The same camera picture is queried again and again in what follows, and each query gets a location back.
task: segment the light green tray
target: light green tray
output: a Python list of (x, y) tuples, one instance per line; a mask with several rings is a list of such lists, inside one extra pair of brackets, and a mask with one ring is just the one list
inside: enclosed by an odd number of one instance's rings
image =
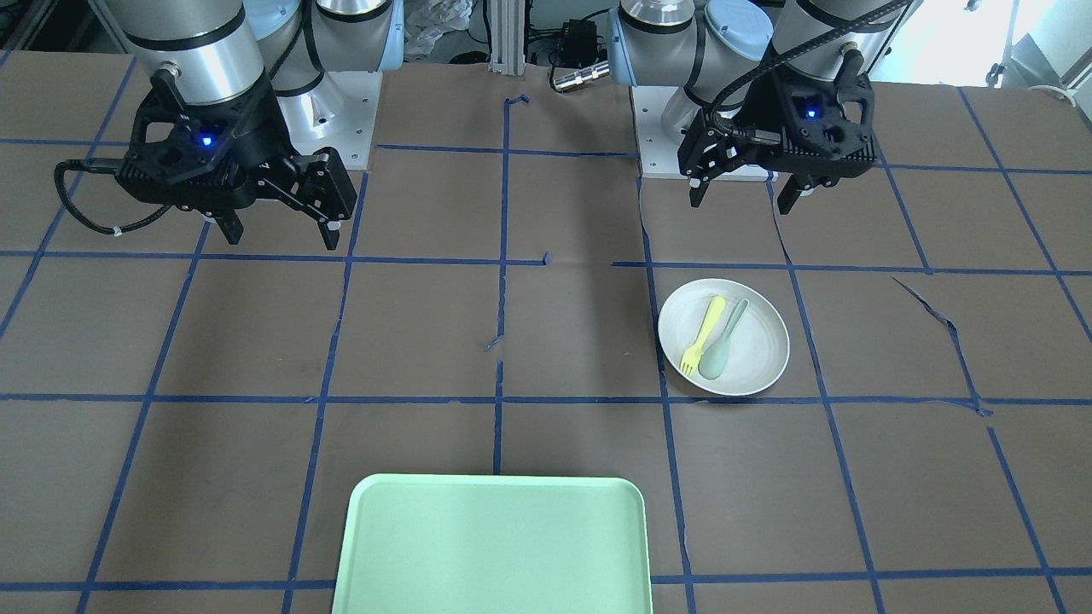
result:
[(371, 475), (333, 614), (651, 614), (644, 499), (616, 477)]

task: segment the blue tape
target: blue tape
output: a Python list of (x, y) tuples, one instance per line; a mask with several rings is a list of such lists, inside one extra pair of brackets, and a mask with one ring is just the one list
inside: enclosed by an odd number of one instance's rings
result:
[[(106, 132), (106, 127), (109, 126), (110, 123), (110, 118), (114, 117), (114, 113), (118, 108), (118, 103), (121, 101), (121, 94), (126, 88), (126, 84), (129, 83), (129, 79), (132, 76), (133, 69), (135, 68), (135, 66), (136, 66), (136, 58), (132, 58), (129, 61), (129, 68), (126, 70), (124, 75), (121, 78), (121, 83), (118, 84), (118, 88), (114, 94), (114, 99), (110, 101), (110, 106), (106, 109), (106, 116), (103, 118), (102, 123), (99, 123), (98, 131), (95, 132), (95, 140), (87, 151), (87, 157), (94, 155), (95, 150), (98, 147), (98, 143), (102, 140), (103, 134)], [(80, 185), (80, 179), (82, 177), (83, 177), (82, 173), (76, 176), (75, 180), (72, 182), (72, 187), (69, 188), (70, 194), (75, 192), (76, 188)], [(23, 282), (20, 284), (20, 288), (16, 292), (15, 297), (12, 299), (11, 306), (8, 308), (8, 312), (4, 316), (3, 321), (0, 322), (0, 338), (3, 338), (4, 332), (7, 332), (8, 330), (8, 326), (11, 323), (11, 320), (14, 317), (15, 310), (19, 308), (19, 305), (22, 302), (23, 296), (26, 294), (26, 288), (29, 286), (31, 281), (34, 279), (34, 274), (35, 272), (37, 272), (38, 269), (38, 263), (41, 262), (41, 257), (46, 251), (46, 247), (49, 245), (49, 239), (52, 238), (54, 233), (57, 231), (57, 226), (60, 224), (61, 215), (63, 214), (64, 214), (64, 209), (63, 208), (58, 209), (57, 214), (54, 215), (54, 220), (49, 224), (49, 228), (46, 231), (45, 237), (43, 237), (41, 243), (38, 245), (38, 249), (34, 256), (34, 259), (31, 261), (31, 267), (27, 269), (27, 272), (23, 278)], [(204, 244), (204, 236), (205, 233), (202, 233), (201, 238), (198, 240), (198, 246), (195, 251), (200, 251), (201, 246)], [(190, 274), (187, 275), (186, 281), (183, 282), (182, 292), (181, 295), (179, 296), (179, 300), (175, 309), (175, 316), (171, 318), (171, 324), (168, 326), (167, 328), (167, 336), (164, 340), (164, 347), (161, 349), (159, 358), (156, 361), (156, 367), (155, 369), (153, 369), (152, 382), (149, 385), (147, 394), (151, 394), (154, 391), (154, 385), (158, 378), (158, 373), (162, 371), (163, 369), (163, 361), (166, 358), (166, 347), (169, 345), (170, 335), (174, 334), (174, 326), (178, 323), (177, 316), (181, 310), (181, 305), (185, 300), (186, 293), (189, 288), (190, 280), (192, 279), (192, 269), (195, 265), (197, 265), (195, 260), (190, 262)], [(141, 406), (141, 412), (138, 415), (136, 425), (133, 429), (133, 436), (132, 439), (130, 440), (129, 450), (126, 456), (126, 462), (122, 464), (121, 474), (118, 476), (118, 484), (117, 487), (115, 488), (114, 498), (110, 501), (109, 510), (107, 511), (106, 521), (103, 524), (103, 531), (99, 533), (98, 544), (95, 547), (95, 554), (92, 557), (91, 566), (87, 571), (86, 583), (93, 582), (95, 580), (95, 576), (98, 574), (98, 566), (102, 563), (103, 553), (106, 550), (106, 541), (109, 539), (110, 528), (114, 524), (114, 517), (117, 513), (117, 508), (121, 500), (121, 492), (124, 489), (126, 479), (129, 473), (129, 468), (132, 464), (132, 457), (136, 451), (136, 444), (140, 440), (140, 433), (143, 427), (144, 418), (147, 415), (149, 405), (150, 401), (145, 399), (143, 405)], [(86, 611), (87, 600), (90, 597), (91, 597), (90, 592), (85, 588), (80, 594), (80, 601), (76, 605), (76, 614), (83, 614)]]
[(956, 323), (952, 322), (951, 318), (945, 316), (940, 311), (936, 310), (929, 302), (925, 299), (924, 296), (916, 290), (910, 287), (909, 285), (902, 283), (897, 278), (891, 278), (897, 284), (901, 285), (903, 290), (910, 293), (911, 296), (917, 299), (918, 303), (925, 307), (925, 310), (929, 312), (937, 321), (948, 327), (948, 335), (951, 336), (952, 344), (956, 346), (956, 355), (959, 357), (960, 368), (963, 369), (963, 379), (966, 381), (966, 388), (971, 392), (971, 402), (973, 403), (973, 409), (977, 414), (983, 416), (992, 416), (994, 412), (982, 406), (982, 397), (978, 395), (977, 389), (974, 387), (974, 379), (971, 377), (971, 368), (966, 364), (966, 356), (963, 354), (963, 345), (959, 341), (959, 329), (956, 328)]
[(1028, 515), (1028, 508), (1024, 507), (1023, 497), (1020, 496), (1020, 488), (1017, 487), (1017, 481), (1012, 477), (1012, 471), (1009, 470), (1009, 461), (1005, 459), (1005, 452), (1001, 450), (1001, 442), (997, 438), (997, 433), (994, 430), (993, 426), (986, 427), (989, 433), (989, 440), (994, 444), (994, 451), (997, 453), (997, 462), (1001, 464), (1001, 471), (1005, 473), (1005, 481), (1009, 485), (1009, 491), (1012, 493), (1012, 499), (1017, 504), (1017, 510), (1020, 512), (1020, 519), (1024, 523), (1024, 529), (1028, 531), (1028, 539), (1031, 540), (1032, 548), (1035, 551), (1035, 558), (1038, 559), (1038, 566), (1042, 574), (1046, 577), (1046, 585), (1051, 588), (1051, 597), (1054, 598), (1054, 604), (1058, 607), (1058, 614), (1066, 614), (1066, 605), (1061, 602), (1061, 595), (1058, 593), (1058, 587), (1054, 581), (1054, 574), (1051, 570), (1049, 565), (1046, 564), (1046, 555), (1043, 554), (1043, 545), (1038, 542), (1038, 535), (1035, 534), (1035, 527), (1032, 526), (1031, 516)]
[(555, 152), (548, 150), (509, 150), (508, 153), (514, 155), (543, 155), (553, 157), (622, 157), (637, 158), (640, 154), (634, 152)]
[[(612, 267), (640, 269), (644, 262), (632, 260), (616, 260)], [(786, 264), (769, 262), (653, 262), (653, 269), (743, 269), (787, 271)], [(860, 272), (860, 273), (949, 273), (953, 275), (1065, 275), (1092, 276), (1092, 271), (1051, 271), (1046, 269), (966, 269), (966, 268), (930, 268), (921, 267), (866, 267), (857, 264), (793, 264), (797, 271)]]
[(888, 182), (891, 184), (891, 191), (894, 192), (894, 200), (899, 204), (899, 211), (902, 212), (902, 219), (906, 222), (910, 238), (914, 241), (914, 249), (917, 250), (917, 257), (922, 260), (922, 268), (925, 269), (926, 274), (929, 274), (931, 273), (929, 261), (925, 258), (925, 249), (922, 247), (921, 239), (917, 238), (917, 231), (914, 229), (914, 223), (910, 220), (910, 210), (906, 209), (906, 203), (902, 200), (902, 191), (899, 190), (899, 184), (894, 180), (894, 174), (891, 173), (891, 168), (887, 165), (887, 158), (883, 157), (883, 150), (880, 149), (879, 141), (874, 139), (874, 143), (876, 152), (880, 156), (880, 162), (883, 164), (883, 172), (887, 173)]
[(491, 405), (495, 397), (336, 397), (331, 394), (327, 398), (328, 403), (344, 403), (354, 405), (373, 404), (422, 404), (422, 405), (446, 405), (448, 403), (462, 403), (470, 405)]
[(781, 251), (785, 256), (785, 267), (788, 271), (788, 279), (793, 284), (793, 294), (796, 296), (796, 308), (800, 314), (800, 323), (804, 326), (804, 338), (808, 342), (808, 353), (811, 355), (811, 366), (816, 374), (816, 385), (819, 387), (819, 395), (822, 399), (823, 409), (827, 412), (827, 425), (830, 428), (831, 439), (834, 441), (834, 451), (838, 453), (838, 464), (842, 472), (842, 482), (845, 484), (845, 494), (850, 500), (850, 511), (853, 512), (853, 523), (857, 530), (857, 540), (860, 542), (860, 554), (865, 559), (865, 569), (868, 572), (868, 583), (873, 589), (873, 599), (876, 602), (877, 614), (885, 614), (883, 595), (880, 593), (880, 585), (876, 578), (876, 565), (873, 563), (871, 548), (868, 546), (868, 535), (865, 533), (865, 521), (860, 516), (860, 506), (857, 504), (857, 495), (853, 487), (853, 477), (850, 474), (850, 463), (845, 458), (845, 448), (842, 445), (842, 435), (838, 429), (838, 421), (834, 417), (834, 408), (830, 402), (830, 394), (827, 391), (827, 382), (822, 376), (822, 367), (819, 364), (819, 352), (816, 349), (815, 338), (811, 334), (811, 323), (808, 320), (808, 311), (804, 306), (804, 294), (800, 292), (800, 284), (796, 278), (796, 268), (793, 258), (785, 246), (785, 237), (778, 223), (778, 199), (773, 193), (773, 182), (765, 184), (767, 197), (770, 200), (770, 213), (773, 216), (773, 226), (778, 232), (778, 240), (781, 243)]
[(494, 390), (496, 394), (496, 400), (492, 405), (492, 474), (500, 475), (501, 470), (501, 456), (503, 453), (503, 418), (505, 418), (505, 404), (502, 399), (505, 397), (505, 362), (497, 361), (497, 387)]
[(345, 269), (342, 273), (342, 296), (337, 306), (337, 320), (330, 334), (330, 347), (327, 351), (327, 364), (322, 370), (322, 386), (319, 391), (319, 404), (314, 411), (314, 433), (311, 439), (311, 453), (307, 461), (307, 475), (304, 479), (304, 494), (300, 497), (299, 517), (296, 520), (296, 536), (293, 540), (292, 558), (288, 560), (288, 587), (284, 590), (281, 603), (282, 614), (290, 614), (292, 600), (295, 591), (296, 576), (299, 574), (299, 558), (304, 551), (304, 536), (307, 532), (307, 516), (311, 507), (311, 493), (314, 489), (314, 473), (319, 464), (319, 449), (322, 445), (322, 425), (325, 422), (327, 404), (330, 402), (330, 381), (333, 379), (334, 362), (337, 357), (337, 343), (341, 341), (342, 323), (345, 320), (345, 304), (348, 300), (349, 285), (353, 280), (353, 252), (360, 236), (360, 219), (364, 217), (365, 194), (368, 191), (368, 174), (361, 174), (360, 190), (356, 196), (356, 213), (353, 219), (353, 232), (349, 235), (348, 248), (345, 250)]
[[(642, 178), (637, 176), (637, 201), (640, 210)], [(649, 232), (644, 226), (644, 215), (641, 215), (641, 243), (644, 250), (644, 276), (649, 290), (649, 310), (652, 314), (652, 330), (656, 330), (660, 322), (660, 306), (656, 303), (656, 278), (652, 268), (652, 241), (649, 239)], [(675, 454), (675, 428), (672, 422), (672, 405), (667, 392), (667, 373), (664, 367), (664, 349), (660, 344), (660, 335), (653, 335), (656, 340), (656, 375), (660, 378), (660, 405), (664, 420), (664, 442), (667, 448), (667, 469), (672, 477), (672, 501), (675, 506), (675, 531), (679, 541), (679, 558), (682, 564), (684, 588), (686, 590), (686, 605), (688, 614), (697, 614), (698, 605), (695, 601), (693, 582), (690, 580), (692, 570), (690, 568), (690, 554), (686, 547), (686, 513), (682, 509), (682, 488), (679, 484), (678, 459)]]
[[(126, 88), (126, 84), (129, 83), (129, 78), (132, 76), (133, 68), (136, 67), (136, 58), (129, 60), (129, 68), (126, 70), (124, 76), (121, 78), (121, 83), (118, 85), (117, 92), (114, 94), (114, 99), (110, 101), (110, 106), (106, 109), (106, 117), (103, 118), (103, 122), (98, 126), (98, 131), (95, 132), (95, 140), (93, 141), (91, 149), (87, 150), (87, 157), (95, 155), (95, 150), (98, 147), (98, 142), (103, 138), (103, 133), (106, 132), (106, 127), (110, 123), (110, 118), (114, 117), (114, 111), (118, 108), (118, 103), (121, 101), (121, 93)], [(80, 181), (83, 179), (83, 173), (78, 173), (75, 179), (72, 180), (72, 186), (69, 188), (69, 197), (75, 194), (76, 189), (80, 187)], [(15, 296), (11, 299), (11, 305), (8, 306), (8, 312), (4, 314), (3, 320), (0, 320), (0, 339), (3, 339), (5, 332), (8, 332), (8, 327), (11, 326), (12, 318), (15, 317), (15, 311), (19, 309), (20, 304), (23, 302), (23, 296), (26, 295), (26, 288), (31, 286), (31, 281), (34, 279), (34, 274), (38, 271), (38, 264), (41, 262), (41, 257), (46, 251), (46, 247), (49, 246), (49, 240), (54, 237), (54, 233), (57, 232), (57, 226), (61, 223), (61, 217), (64, 215), (64, 208), (60, 206), (57, 209), (57, 213), (54, 215), (52, 221), (49, 223), (49, 227), (46, 228), (46, 236), (43, 237), (41, 243), (38, 244), (38, 249), (35, 250), (34, 258), (31, 260), (31, 265), (26, 270), (26, 274), (23, 275), (23, 281), (19, 285), (19, 290), (15, 291)]]
[(141, 404), (136, 424), (133, 426), (132, 437), (129, 439), (129, 448), (126, 451), (126, 459), (121, 463), (121, 472), (118, 475), (117, 485), (114, 488), (114, 497), (110, 499), (110, 507), (106, 512), (106, 520), (103, 521), (103, 530), (98, 535), (98, 544), (95, 546), (95, 554), (91, 559), (91, 567), (87, 570), (87, 587), (80, 593), (80, 602), (76, 604), (76, 614), (84, 614), (87, 610), (87, 601), (91, 599), (90, 586), (95, 582), (98, 576), (98, 567), (103, 563), (103, 555), (106, 553), (106, 544), (110, 540), (110, 532), (114, 529), (114, 520), (117, 518), (118, 508), (121, 506), (121, 495), (126, 491), (126, 483), (129, 480), (129, 472), (132, 470), (133, 460), (136, 457), (136, 448), (140, 446), (140, 438), (144, 432), (144, 424), (147, 422), (149, 410), (152, 406), (152, 395), (155, 394), (155, 387), (159, 383), (159, 376), (163, 374), (163, 365), (167, 362), (167, 352), (170, 350), (170, 342), (174, 340), (175, 331), (178, 329), (178, 320), (181, 318), (182, 308), (186, 306), (186, 298), (190, 294), (193, 283), (193, 273), (197, 272), (197, 255), (204, 248), (205, 239), (209, 237), (209, 225), (201, 228), (197, 246), (193, 248), (193, 258), (190, 260), (189, 270), (182, 282), (181, 291), (178, 293), (178, 300), (175, 303), (175, 310), (170, 316), (170, 323), (167, 324), (167, 332), (164, 334), (163, 343), (159, 346), (159, 355), (155, 359), (152, 369), (152, 379), (149, 381), (147, 390), (144, 393), (144, 402)]
[(489, 343), (487, 343), (485, 345), (485, 347), (482, 349), (482, 351), (483, 352), (488, 352), (488, 351), (492, 350), (492, 346), (497, 345), (498, 343), (500, 343), (500, 340), (503, 339), (503, 338), (505, 338), (505, 335), (498, 334), (497, 336), (492, 338), (492, 341), (490, 341)]
[(1092, 405), (1092, 399), (1014, 399), (986, 397), (983, 401), (997, 405)]
[(1081, 312), (1081, 308), (1077, 305), (1077, 300), (1073, 299), (1073, 294), (1069, 292), (1069, 286), (1066, 284), (1066, 280), (1058, 274), (1058, 265), (1055, 264), (1054, 257), (1051, 256), (1051, 250), (1046, 248), (1046, 243), (1043, 240), (1042, 235), (1038, 234), (1038, 228), (1035, 227), (1035, 223), (1032, 221), (1031, 214), (1028, 213), (1028, 208), (1024, 206), (1023, 199), (1021, 199), (1020, 193), (1017, 192), (1017, 187), (1012, 184), (1012, 178), (1009, 177), (1008, 169), (1006, 169), (1005, 165), (1001, 164), (1001, 158), (997, 155), (997, 150), (994, 149), (994, 144), (989, 141), (989, 137), (986, 135), (986, 130), (982, 127), (982, 122), (978, 121), (978, 115), (974, 113), (974, 108), (971, 106), (971, 101), (966, 97), (962, 87), (957, 87), (956, 90), (963, 99), (963, 106), (966, 107), (966, 111), (971, 114), (971, 119), (974, 120), (974, 126), (978, 129), (978, 133), (982, 135), (983, 142), (986, 143), (986, 149), (989, 150), (989, 155), (994, 157), (994, 162), (997, 163), (997, 168), (1001, 170), (1001, 176), (1005, 177), (1005, 182), (1008, 185), (1009, 191), (1012, 192), (1012, 198), (1016, 199), (1017, 206), (1020, 208), (1020, 213), (1023, 214), (1024, 222), (1026, 222), (1028, 227), (1031, 228), (1031, 234), (1035, 236), (1035, 243), (1038, 244), (1040, 250), (1043, 251), (1043, 257), (1046, 258), (1046, 263), (1051, 267), (1051, 270), (1055, 272), (1058, 285), (1061, 286), (1061, 292), (1066, 295), (1066, 299), (1069, 300), (1069, 306), (1077, 316), (1077, 320), (1080, 322), (1081, 328), (1084, 329), (1084, 336), (1087, 336), (1089, 341), (1092, 341), (1092, 328), (1089, 328), (1089, 323), (1085, 321), (1084, 315)]
[[(141, 402), (147, 397), (144, 394), (91, 394), (91, 393), (67, 393), (67, 392), (0, 392), (0, 401), (76, 401), (84, 403), (124, 403)], [(491, 404), (496, 397), (361, 397), (361, 395), (334, 395), (327, 398), (328, 403), (343, 404)], [(202, 404), (297, 404), (306, 405), (318, 401), (316, 397), (263, 397), (258, 394), (153, 394), (153, 403), (202, 403)], [(663, 401), (661, 397), (534, 397), (534, 395), (506, 395), (501, 399), (506, 403), (513, 404), (538, 404), (538, 405), (562, 405), (562, 404), (656, 404)], [(949, 403), (973, 409), (971, 399), (960, 399), (958, 397), (894, 397), (894, 395), (828, 395), (827, 400), (832, 404), (859, 404), (859, 403), (893, 403), (893, 404), (921, 404), (921, 403)], [(667, 401), (673, 405), (677, 404), (741, 404), (741, 405), (806, 405), (822, 403), (821, 397), (668, 397)], [(1024, 406), (1092, 406), (1092, 399), (1034, 399), (1034, 398), (1001, 398), (984, 397), (983, 402), (993, 405), (1024, 405)]]
[(394, 145), (379, 143), (377, 150), (407, 151), (407, 152), (449, 152), (449, 153), (505, 153), (505, 150), (497, 147), (452, 147), (448, 145)]

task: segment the plastic spoon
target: plastic spoon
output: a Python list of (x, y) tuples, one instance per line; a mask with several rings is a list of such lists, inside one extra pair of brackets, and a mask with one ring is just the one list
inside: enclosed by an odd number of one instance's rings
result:
[(732, 315), (728, 316), (728, 323), (724, 326), (724, 332), (710, 344), (705, 353), (702, 354), (701, 362), (698, 363), (698, 373), (701, 374), (701, 377), (716, 379), (724, 373), (724, 365), (728, 363), (728, 338), (732, 336), (732, 331), (736, 330), (736, 324), (744, 317), (748, 305), (750, 302), (740, 298), (739, 303), (736, 303), (736, 306), (732, 308)]

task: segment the plastic fork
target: plastic fork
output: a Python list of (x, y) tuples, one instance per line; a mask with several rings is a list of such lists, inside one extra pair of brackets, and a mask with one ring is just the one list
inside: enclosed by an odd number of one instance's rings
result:
[(701, 330), (698, 331), (698, 339), (693, 342), (693, 345), (687, 347), (686, 352), (682, 353), (682, 359), (679, 362), (679, 373), (690, 377), (693, 375), (695, 369), (698, 368), (698, 363), (701, 362), (702, 350), (705, 347), (705, 341), (709, 339), (709, 334), (713, 332), (713, 327), (721, 319), (724, 314), (724, 307), (727, 302), (724, 300), (723, 296), (714, 295), (709, 302), (709, 308), (705, 309), (705, 319), (701, 321)]

